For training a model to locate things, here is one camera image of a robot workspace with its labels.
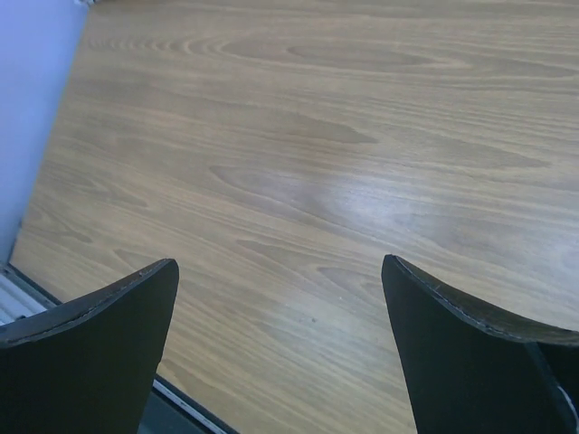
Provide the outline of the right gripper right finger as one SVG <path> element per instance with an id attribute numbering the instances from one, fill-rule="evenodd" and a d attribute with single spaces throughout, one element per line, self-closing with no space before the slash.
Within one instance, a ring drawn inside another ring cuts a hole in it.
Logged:
<path id="1" fill-rule="evenodd" d="M 578 334 L 462 292 L 395 255 L 382 283 L 420 433 L 575 433 Z"/>

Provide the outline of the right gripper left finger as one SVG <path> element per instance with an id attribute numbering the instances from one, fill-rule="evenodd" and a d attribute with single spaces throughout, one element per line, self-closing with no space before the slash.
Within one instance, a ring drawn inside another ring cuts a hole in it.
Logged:
<path id="1" fill-rule="evenodd" d="M 162 259 L 1 328 L 1 431 L 135 433 L 160 364 L 179 268 Z"/>

